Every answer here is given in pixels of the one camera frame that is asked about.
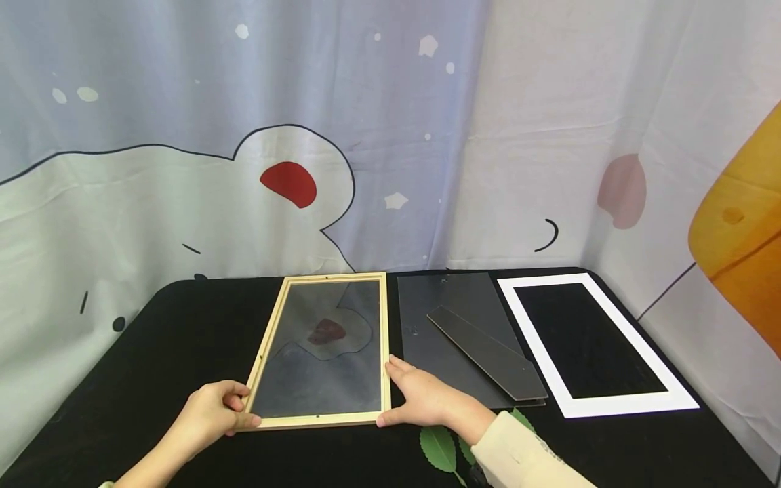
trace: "sleeve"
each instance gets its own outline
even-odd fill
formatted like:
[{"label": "sleeve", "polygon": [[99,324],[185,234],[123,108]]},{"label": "sleeve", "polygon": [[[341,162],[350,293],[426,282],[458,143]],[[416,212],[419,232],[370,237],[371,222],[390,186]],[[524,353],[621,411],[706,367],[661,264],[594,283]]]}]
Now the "sleeve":
[{"label": "sleeve", "polygon": [[506,411],[491,423],[472,453],[494,488],[594,488]]}]

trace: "curtain backdrop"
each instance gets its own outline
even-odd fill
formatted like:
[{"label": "curtain backdrop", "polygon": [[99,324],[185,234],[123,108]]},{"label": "curtain backdrop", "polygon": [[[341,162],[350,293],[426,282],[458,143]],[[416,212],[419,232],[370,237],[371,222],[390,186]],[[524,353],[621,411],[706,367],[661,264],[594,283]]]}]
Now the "curtain backdrop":
[{"label": "curtain backdrop", "polygon": [[771,479],[779,26],[773,0],[495,0],[448,259],[601,274]]},{"label": "curtain backdrop", "polygon": [[0,1],[0,472],[168,283],[444,264],[486,14]]},{"label": "curtain backdrop", "polygon": [[0,0],[0,471],[174,280],[582,265],[774,478],[781,5],[727,3]]}]

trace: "wrist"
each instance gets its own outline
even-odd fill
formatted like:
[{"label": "wrist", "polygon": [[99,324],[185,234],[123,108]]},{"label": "wrist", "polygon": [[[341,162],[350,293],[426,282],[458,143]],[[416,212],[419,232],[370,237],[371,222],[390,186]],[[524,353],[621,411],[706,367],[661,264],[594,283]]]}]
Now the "wrist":
[{"label": "wrist", "polygon": [[198,452],[188,448],[177,436],[170,431],[157,443],[152,449],[160,458],[166,459],[174,465],[184,465],[190,461]]},{"label": "wrist", "polygon": [[458,434],[470,446],[477,444],[496,419],[496,414],[476,398],[458,392],[461,396],[446,413],[444,425]]}]

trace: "pink bear ear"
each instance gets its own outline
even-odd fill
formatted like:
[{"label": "pink bear ear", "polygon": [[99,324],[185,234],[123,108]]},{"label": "pink bear ear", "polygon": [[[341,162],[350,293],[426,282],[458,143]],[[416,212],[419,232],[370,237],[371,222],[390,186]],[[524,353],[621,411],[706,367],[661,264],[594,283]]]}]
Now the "pink bear ear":
[{"label": "pink bear ear", "polygon": [[630,229],[645,209],[646,181],[636,154],[614,159],[602,175],[597,205],[613,218],[616,229]]},{"label": "pink bear ear", "polygon": [[260,183],[292,201],[299,208],[309,207],[317,197],[317,185],[304,166],[292,161],[278,162],[260,176]]}]

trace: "black backing board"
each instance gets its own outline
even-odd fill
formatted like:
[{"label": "black backing board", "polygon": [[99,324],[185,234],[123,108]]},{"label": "black backing board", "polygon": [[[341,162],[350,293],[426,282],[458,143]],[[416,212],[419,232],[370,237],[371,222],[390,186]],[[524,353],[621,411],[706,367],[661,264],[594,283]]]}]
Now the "black backing board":
[{"label": "black backing board", "polygon": [[547,397],[534,365],[521,354],[489,337],[448,308],[438,307],[428,317],[514,400]]},{"label": "black backing board", "polygon": [[[472,395],[489,408],[518,404],[426,317],[437,307],[447,307],[513,352],[523,355],[487,273],[403,276],[398,279],[398,299],[406,361]],[[538,389],[527,395],[529,400],[538,398]]]}]

